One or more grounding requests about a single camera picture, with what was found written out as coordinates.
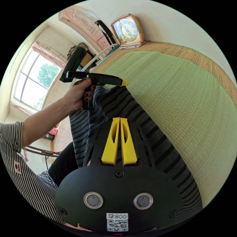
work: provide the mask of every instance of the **clock hand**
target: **clock hand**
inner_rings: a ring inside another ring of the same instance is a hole
[[[130,33],[130,31],[124,26],[126,32],[132,37],[132,34]]]

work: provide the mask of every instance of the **patch on sleeve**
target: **patch on sleeve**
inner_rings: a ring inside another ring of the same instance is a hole
[[[14,161],[14,171],[20,175],[22,175],[21,173],[21,166],[20,166],[20,163]]]

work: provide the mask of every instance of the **pink bag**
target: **pink bag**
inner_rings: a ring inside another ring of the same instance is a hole
[[[49,133],[52,135],[56,135],[58,133],[58,128],[53,128]]]

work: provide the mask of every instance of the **window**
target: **window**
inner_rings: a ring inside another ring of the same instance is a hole
[[[14,98],[21,103],[41,110],[50,86],[61,69],[32,49],[21,65]]]

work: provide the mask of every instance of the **black pants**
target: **black pants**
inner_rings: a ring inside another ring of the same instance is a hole
[[[48,172],[57,186],[72,171],[78,169],[73,142],[71,142],[55,159]]]

